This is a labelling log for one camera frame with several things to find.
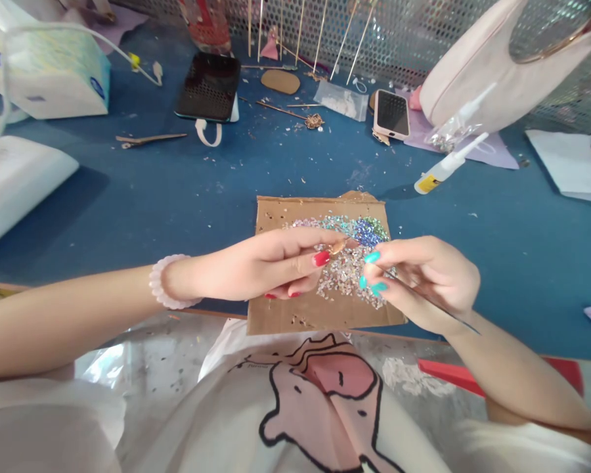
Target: glue bottle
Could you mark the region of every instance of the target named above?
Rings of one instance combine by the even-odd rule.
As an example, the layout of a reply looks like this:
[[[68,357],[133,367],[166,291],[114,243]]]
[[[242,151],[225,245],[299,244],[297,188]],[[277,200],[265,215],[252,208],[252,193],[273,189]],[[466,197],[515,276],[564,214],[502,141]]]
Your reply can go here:
[[[475,138],[472,143],[465,146],[459,151],[452,151],[442,161],[433,166],[429,171],[424,173],[419,180],[414,184],[414,189],[418,194],[427,194],[435,189],[438,184],[443,182],[447,177],[455,172],[462,164],[466,162],[466,155],[473,149],[477,148],[478,144],[488,137],[488,133],[482,133]]]

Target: bracelet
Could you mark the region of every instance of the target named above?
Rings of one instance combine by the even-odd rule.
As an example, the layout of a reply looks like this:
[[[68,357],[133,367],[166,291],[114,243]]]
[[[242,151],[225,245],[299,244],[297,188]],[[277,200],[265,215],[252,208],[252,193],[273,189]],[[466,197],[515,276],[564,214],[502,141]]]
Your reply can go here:
[[[173,299],[171,296],[166,294],[164,288],[162,287],[162,271],[164,271],[164,269],[174,261],[179,261],[180,259],[186,258],[190,258],[190,256],[178,254],[162,258],[153,265],[151,273],[149,273],[149,287],[152,289],[151,293],[155,296],[156,300],[167,309],[185,309],[186,307],[195,305],[200,301],[200,299],[192,299],[187,301]]]

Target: colorful glitter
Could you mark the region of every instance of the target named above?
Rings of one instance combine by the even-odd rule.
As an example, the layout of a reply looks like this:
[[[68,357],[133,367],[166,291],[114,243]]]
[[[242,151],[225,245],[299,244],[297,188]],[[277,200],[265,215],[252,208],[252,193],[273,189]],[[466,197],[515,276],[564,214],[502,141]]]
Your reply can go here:
[[[333,301],[334,292],[339,292],[344,296],[358,296],[376,309],[385,305],[385,300],[376,297],[369,287],[362,289],[359,286],[365,256],[374,251],[377,244],[389,241],[379,220],[372,217],[349,219],[348,215],[320,215],[319,219],[298,219],[292,224],[287,223],[284,226],[284,228],[289,227],[336,230],[357,241],[360,245],[357,248],[344,248],[324,267],[317,286],[319,296]],[[395,268],[392,268],[391,273],[395,273]]]

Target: smartphone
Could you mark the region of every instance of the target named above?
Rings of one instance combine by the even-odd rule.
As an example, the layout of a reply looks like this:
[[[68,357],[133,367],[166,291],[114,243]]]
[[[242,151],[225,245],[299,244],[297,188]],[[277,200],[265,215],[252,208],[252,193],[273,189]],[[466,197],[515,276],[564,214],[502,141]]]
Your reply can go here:
[[[374,95],[374,127],[382,135],[404,140],[409,138],[409,109],[400,95],[377,90]]]
[[[179,93],[175,114],[182,118],[229,122],[240,72],[238,59],[195,54]]]

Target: cartoon print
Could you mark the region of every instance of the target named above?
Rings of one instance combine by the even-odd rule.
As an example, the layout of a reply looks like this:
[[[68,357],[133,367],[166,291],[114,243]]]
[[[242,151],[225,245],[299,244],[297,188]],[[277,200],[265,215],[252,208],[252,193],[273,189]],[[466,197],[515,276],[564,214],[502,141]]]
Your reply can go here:
[[[286,357],[255,354],[237,365],[272,365],[276,407],[262,420],[259,435],[272,447],[282,441],[325,472],[361,472],[366,464],[380,473],[403,469],[376,451],[380,376],[348,342],[332,334],[308,338]]]

